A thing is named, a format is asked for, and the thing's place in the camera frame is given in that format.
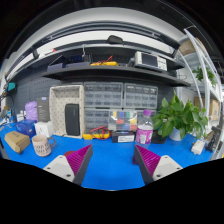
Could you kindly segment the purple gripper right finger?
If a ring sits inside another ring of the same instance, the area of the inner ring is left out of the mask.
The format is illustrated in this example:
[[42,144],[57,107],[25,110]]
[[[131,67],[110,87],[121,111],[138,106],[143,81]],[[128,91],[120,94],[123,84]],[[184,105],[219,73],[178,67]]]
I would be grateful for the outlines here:
[[135,146],[133,159],[140,168],[145,184],[160,180],[182,169],[182,167],[168,155],[158,156],[139,145]]

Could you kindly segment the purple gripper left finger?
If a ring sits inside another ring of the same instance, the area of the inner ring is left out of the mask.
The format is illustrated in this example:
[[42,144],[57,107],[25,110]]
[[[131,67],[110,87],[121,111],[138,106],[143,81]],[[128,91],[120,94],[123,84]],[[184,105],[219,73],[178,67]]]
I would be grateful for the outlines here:
[[57,156],[44,170],[81,186],[92,155],[93,147],[88,145],[67,156]]

